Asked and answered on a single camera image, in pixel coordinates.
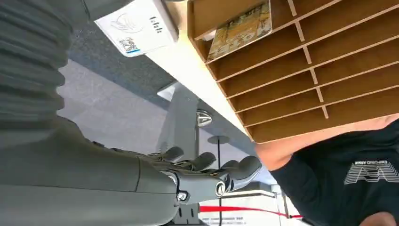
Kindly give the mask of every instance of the white printed logo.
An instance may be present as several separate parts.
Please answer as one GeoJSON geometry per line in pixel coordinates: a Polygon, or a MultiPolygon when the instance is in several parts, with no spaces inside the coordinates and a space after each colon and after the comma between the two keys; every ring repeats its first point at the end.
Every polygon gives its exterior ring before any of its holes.
{"type": "Polygon", "coordinates": [[[399,183],[399,173],[388,161],[356,161],[352,164],[346,176],[345,185],[355,184],[360,180],[378,182],[386,180],[399,183]]]}

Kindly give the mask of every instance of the floor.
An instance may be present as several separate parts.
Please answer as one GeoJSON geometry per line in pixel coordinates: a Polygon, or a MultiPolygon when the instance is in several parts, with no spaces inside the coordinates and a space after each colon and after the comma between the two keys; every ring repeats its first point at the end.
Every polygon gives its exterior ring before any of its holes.
{"type": "MultiPolygon", "coordinates": [[[[75,121],[88,139],[107,147],[153,153],[169,105],[156,93],[174,82],[173,77],[145,56],[122,56],[93,23],[75,33],[69,56],[60,70],[66,83],[58,89],[65,98],[59,114],[75,121]]],[[[207,104],[201,102],[199,108],[214,119],[201,129],[200,152],[216,154],[216,146],[207,139],[224,135],[231,142],[221,147],[222,164],[255,154],[247,136],[207,104]]],[[[275,183],[266,169],[257,180],[275,183]]]]}

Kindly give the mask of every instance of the white tabletop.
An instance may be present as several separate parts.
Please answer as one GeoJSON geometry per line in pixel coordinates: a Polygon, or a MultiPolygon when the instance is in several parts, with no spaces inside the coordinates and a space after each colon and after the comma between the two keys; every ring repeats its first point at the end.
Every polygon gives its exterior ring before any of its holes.
{"type": "Polygon", "coordinates": [[[237,115],[205,67],[187,36],[187,1],[168,2],[168,9],[179,29],[175,45],[146,54],[177,81],[191,90],[245,134],[237,115]]]}

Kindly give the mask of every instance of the metal screw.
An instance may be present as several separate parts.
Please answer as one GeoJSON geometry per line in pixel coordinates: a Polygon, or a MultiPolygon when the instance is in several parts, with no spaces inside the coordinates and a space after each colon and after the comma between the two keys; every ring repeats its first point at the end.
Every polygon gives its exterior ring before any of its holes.
{"type": "Polygon", "coordinates": [[[223,181],[220,181],[216,184],[215,193],[217,197],[222,197],[226,192],[226,185],[223,181]]]}
{"type": "Polygon", "coordinates": [[[177,199],[180,201],[184,201],[187,199],[187,193],[185,192],[179,192],[179,194],[177,194],[177,199]]]}

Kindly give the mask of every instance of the book cover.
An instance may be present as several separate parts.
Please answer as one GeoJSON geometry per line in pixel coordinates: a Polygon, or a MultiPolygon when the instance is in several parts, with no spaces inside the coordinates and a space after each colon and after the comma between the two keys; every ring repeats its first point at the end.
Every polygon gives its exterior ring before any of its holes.
{"type": "Polygon", "coordinates": [[[264,3],[217,29],[207,61],[219,59],[272,31],[270,3],[264,3]]]}

